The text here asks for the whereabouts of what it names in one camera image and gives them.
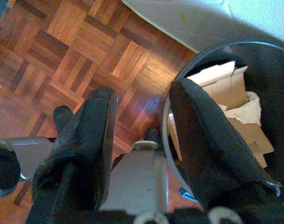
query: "parquet tile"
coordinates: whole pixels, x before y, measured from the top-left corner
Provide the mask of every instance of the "parquet tile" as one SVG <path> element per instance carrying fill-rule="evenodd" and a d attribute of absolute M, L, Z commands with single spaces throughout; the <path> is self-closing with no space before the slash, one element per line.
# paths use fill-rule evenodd
<path fill-rule="evenodd" d="M 195 55 L 120 0 L 9 0 L 0 20 L 0 138 L 57 135 L 53 109 L 74 112 L 89 92 L 118 94 L 113 158 L 159 125 L 162 101 Z M 171 178 L 170 209 L 190 206 Z M 28 192 L 0 202 L 0 224 L 24 223 Z"/>

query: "wooden floor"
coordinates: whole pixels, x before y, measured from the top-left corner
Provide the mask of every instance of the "wooden floor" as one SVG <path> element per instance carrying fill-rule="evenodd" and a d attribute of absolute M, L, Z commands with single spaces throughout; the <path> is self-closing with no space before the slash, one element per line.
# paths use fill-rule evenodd
<path fill-rule="evenodd" d="M 0 138 L 57 135 L 53 109 L 76 111 L 103 85 L 118 94 L 113 157 L 159 125 L 162 100 L 195 55 L 119 0 L 9 0 L 0 20 Z M 170 210 L 194 205 L 170 177 Z M 23 223 L 19 189 L 0 202 L 0 224 Z"/>

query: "black trash bin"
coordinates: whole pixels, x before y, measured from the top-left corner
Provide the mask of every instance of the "black trash bin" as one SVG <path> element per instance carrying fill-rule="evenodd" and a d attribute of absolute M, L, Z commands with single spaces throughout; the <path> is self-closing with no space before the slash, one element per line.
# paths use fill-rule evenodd
<path fill-rule="evenodd" d="M 281 198 L 284 200 L 284 44 L 250 40 L 222 42 L 199 53 L 179 72 L 176 79 L 231 60 L 236 60 L 237 67 L 249 67 L 244 74 L 245 87 L 260 97 L 262 129 L 275 149 L 275 152 L 266 156 L 266 171 L 282 183 Z M 167 151 L 166 122 L 169 109 L 167 99 L 162 127 Z"/>

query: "parquet floor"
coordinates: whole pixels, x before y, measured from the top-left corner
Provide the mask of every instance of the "parquet floor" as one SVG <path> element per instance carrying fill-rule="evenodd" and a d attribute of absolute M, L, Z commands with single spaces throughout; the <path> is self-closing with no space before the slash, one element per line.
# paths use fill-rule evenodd
<path fill-rule="evenodd" d="M 9 0 L 0 20 L 0 138 L 57 135 L 53 109 L 76 111 L 102 85 L 118 94 L 113 157 L 150 126 L 178 71 L 195 55 L 120 0 Z M 170 209 L 190 206 L 171 177 Z M 0 202 L 0 223 L 23 223 L 30 192 Z"/>

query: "trash can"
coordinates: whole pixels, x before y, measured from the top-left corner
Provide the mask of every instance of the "trash can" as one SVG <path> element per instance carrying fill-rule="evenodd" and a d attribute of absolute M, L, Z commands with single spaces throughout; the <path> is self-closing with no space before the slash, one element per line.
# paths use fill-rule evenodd
<path fill-rule="evenodd" d="M 253 91 L 260 97 L 261 128 L 275 149 L 275 152 L 265 156 L 268 164 L 265 170 L 282 183 L 281 198 L 284 200 L 284 44 L 253 40 L 221 42 L 199 53 L 179 72 L 176 79 L 231 60 L 236 61 L 237 67 L 248 66 L 244 74 L 246 91 Z M 169 110 L 167 98 L 162 124 L 167 156 L 170 151 L 167 141 Z M 178 179 L 186 187 L 184 180 L 181 177 Z"/>

